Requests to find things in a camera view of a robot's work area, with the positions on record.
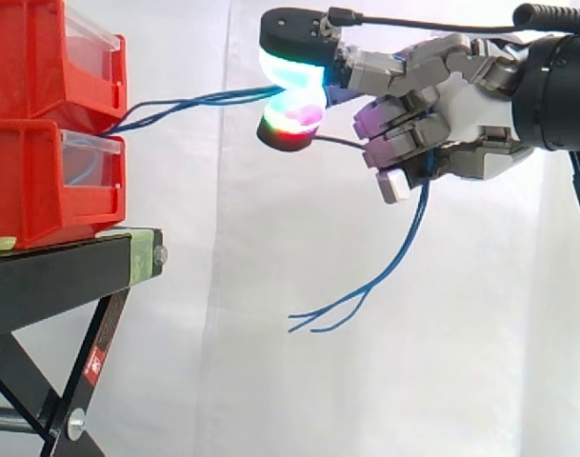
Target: white fabric background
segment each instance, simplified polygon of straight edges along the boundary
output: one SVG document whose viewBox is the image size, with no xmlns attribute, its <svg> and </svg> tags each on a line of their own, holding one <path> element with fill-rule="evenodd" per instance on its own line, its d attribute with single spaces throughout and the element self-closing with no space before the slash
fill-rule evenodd
<svg viewBox="0 0 580 457">
<path fill-rule="evenodd" d="M 132 102 L 267 84 L 260 14 L 330 5 L 70 3 L 128 37 Z M 493 25 L 519 2 L 343 3 Z M 346 36 L 397 50 L 429 34 Z M 322 131 L 350 137 L 361 104 L 330 111 Z M 288 335 L 287 314 L 388 263 L 417 197 L 385 206 L 350 149 L 265 148 L 262 108 L 199 109 L 128 136 L 129 223 L 162 227 L 170 262 L 131 293 L 93 400 L 107 455 L 580 457 L 580 221 L 566 157 L 538 153 L 489 183 L 437 181 L 410 255 L 356 318 Z M 20 332 L 59 387 L 91 310 Z M 0 455 L 37 445 L 0 437 Z"/>
</svg>

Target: red plastic drawer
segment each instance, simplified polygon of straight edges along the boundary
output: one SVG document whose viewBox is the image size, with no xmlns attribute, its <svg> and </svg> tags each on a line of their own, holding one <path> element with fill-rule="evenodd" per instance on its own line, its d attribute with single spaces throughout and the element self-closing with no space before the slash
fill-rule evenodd
<svg viewBox="0 0 580 457">
<path fill-rule="evenodd" d="M 34 248 L 91 238 L 125 215 L 121 138 L 0 121 L 0 240 Z"/>
<path fill-rule="evenodd" d="M 126 111 L 124 38 L 63 0 L 0 0 L 0 119 L 97 134 Z"/>
</svg>

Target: black metal stand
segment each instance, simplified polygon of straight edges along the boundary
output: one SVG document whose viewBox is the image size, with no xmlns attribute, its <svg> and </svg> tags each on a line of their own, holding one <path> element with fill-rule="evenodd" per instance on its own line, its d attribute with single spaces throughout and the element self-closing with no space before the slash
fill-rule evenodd
<svg viewBox="0 0 580 457">
<path fill-rule="evenodd" d="M 0 253 L 0 431 L 32 433 L 42 457 L 103 457 L 85 418 L 130 287 L 162 273 L 160 230 L 116 230 L 87 242 Z M 61 396 L 12 332 L 99 299 Z"/>
</svg>

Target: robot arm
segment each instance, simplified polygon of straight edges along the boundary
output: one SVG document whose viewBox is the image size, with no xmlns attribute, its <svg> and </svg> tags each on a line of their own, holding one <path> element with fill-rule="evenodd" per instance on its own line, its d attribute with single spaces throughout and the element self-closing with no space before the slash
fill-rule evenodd
<svg viewBox="0 0 580 457">
<path fill-rule="evenodd" d="M 535 148 L 580 151 L 580 10 L 523 5 L 514 14 L 518 27 L 495 30 L 501 34 L 447 27 L 465 33 L 395 54 L 342 43 L 342 27 L 368 22 L 408 21 L 367 20 L 341 9 L 271 10 L 262 18 L 260 46 L 325 69 L 326 84 L 349 91 L 347 99 L 376 97 L 354 116 L 354 130 L 367 140 L 364 159 L 377 170 L 387 203 L 447 173 L 489 179 Z M 527 44 L 507 35 L 527 29 L 567 34 Z M 432 174 L 426 151 L 435 156 Z M 572 162 L 580 201 L 580 161 Z"/>
</svg>

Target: blue wire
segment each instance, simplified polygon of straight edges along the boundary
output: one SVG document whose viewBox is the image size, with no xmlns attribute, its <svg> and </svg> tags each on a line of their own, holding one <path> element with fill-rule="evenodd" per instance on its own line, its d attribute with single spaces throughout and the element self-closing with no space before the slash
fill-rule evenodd
<svg viewBox="0 0 580 457">
<path fill-rule="evenodd" d="M 240 90 L 227 90 L 224 92 L 212 93 L 209 95 L 202 95 L 200 97 L 195 97 L 191 99 L 174 99 L 174 100 L 153 100 L 148 102 L 142 102 L 127 111 L 127 113 L 120 119 L 120 121 L 111 129 L 104 132 L 101 136 L 110 136 L 113 134 L 118 134 L 124 131 L 142 129 L 147 126 L 151 126 L 161 119 L 167 117 L 175 112 L 197 107 L 199 105 L 211 106 L 211 107 L 227 107 L 232 105 L 242 105 L 244 103 L 256 102 L 259 100 L 264 100 L 269 98 L 276 93 L 281 92 L 281 88 L 276 86 L 267 86 L 263 88 L 255 89 L 240 89 Z M 138 121 L 134 121 L 130 124 L 123 125 L 129 117 L 132 116 L 138 109 L 144 107 L 152 106 L 165 106 L 173 105 L 172 108 L 166 109 L 162 112 L 150 115 Z"/>
<path fill-rule="evenodd" d="M 428 152 L 427 166 L 428 166 L 429 173 L 431 173 L 433 170 L 433 152 L 432 151 Z M 340 300 L 332 303 L 331 305 L 327 305 L 326 307 L 323 307 L 323 308 L 320 308 L 320 309 L 317 309 L 315 311 L 311 311 L 308 313 L 304 313 L 304 314 L 292 314 L 292 315 L 290 315 L 289 316 L 290 319 L 306 319 L 306 320 L 304 322 L 298 324 L 297 326 L 290 328 L 289 333 L 293 333 L 296 330 L 310 324 L 311 322 L 316 321 L 317 319 L 319 319 L 323 315 L 327 314 L 328 312 L 330 312 L 331 310 L 335 309 L 336 307 L 342 305 L 343 303 L 347 302 L 348 300 L 361 295 L 361 299 L 357 303 L 357 306 L 353 309 L 353 311 L 347 317 L 345 317 L 344 319 L 342 319 L 338 323 L 334 324 L 333 326 L 330 326 L 327 328 L 313 328 L 311 330 L 311 332 L 313 332 L 313 333 L 326 333 L 329 331 L 333 331 L 333 330 L 336 330 L 337 328 L 343 326 L 344 324 L 346 324 L 349 320 L 351 320 L 355 316 L 355 314 L 357 314 L 359 309 L 361 309 L 361 307 L 364 305 L 364 303 L 366 302 L 366 299 L 368 298 L 370 293 L 373 291 L 373 289 L 376 286 L 378 286 L 379 284 L 381 284 L 383 281 L 385 281 L 395 271 L 395 269 L 400 266 L 400 264 L 402 263 L 402 261 L 406 257 L 408 251 L 410 250 L 410 246 L 412 245 L 412 243 L 414 242 L 414 239 L 416 238 L 418 230 L 421 226 L 421 222 L 423 221 L 423 216 L 425 215 L 425 210 L 427 209 L 427 204 L 428 204 L 429 198 L 430 198 L 430 179 L 428 178 L 428 180 L 422 186 L 421 196 L 419 197 L 419 203 L 417 205 L 416 212 L 414 214 L 414 219 L 412 220 L 412 224 L 410 225 L 409 232 L 406 236 L 406 240 L 402 244 L 401 248 L 398 250 L 398 252 L 395 255 L 395 257 L 393 258 L 393 260 L 389 263 L 389 265 L 378 276 L 376 276 L 376 278 L 374 278 L 372 281 L 365 284 L 361 288 L 358 288 L 358 289 L 354 290 L 353 292 L 347 294 L 346 296 L 344 296 Z"/>
<path fill-rule="evenodd" d="M 275 93 L 278 93 L 278 92 L 277 91 L 266 92 L 266 93 L 263 93 L 261 95 L 254 95 L 252 97 L 242 98 L 239 100 L 221 100 L 221 101 L 217 101 L 217 100 L 213 100 L 213 101 L 211 101 L 211 100 L 203 100 L 203 101 L 188 100 L 186 102 L 181 102 L 181 103 L 177 104 L 173 108 L 170 108 L 170 109 L 167 109 L 165 111 L 153 114 L 153 115 L 148 116 L 148 117 L 141 119 L 139 121 L 135 121 L 131 124 L 126 124 L 124 126 L 115 127 L 111 130 L 108 130 L 108 132 L 106 132 L 105 135 L 108 136 L 111 134 L 118 134 L 118 133 L 121 133 L 124 131 L 142 129 L 143 127 L 147 127 L 147 126 L 151 126 L 152 124 L 155 124 L 156 122 L 160 121 L 161 119 L 167 117 L 170 114 L 173 114 L 175 112 L 178 112 L 178 111 L 181 111 L 184 109 L 197 107 L 199 105 L 209 106 L 209 107 L 229 107 L 229 106 L 233 106 L 233 105 L 243 105 L 246 103 L 252 103 L 252 102 L 257 102 L 260 100 L 267 99 L 267 98 L 273 96 Z"/>
</svg>

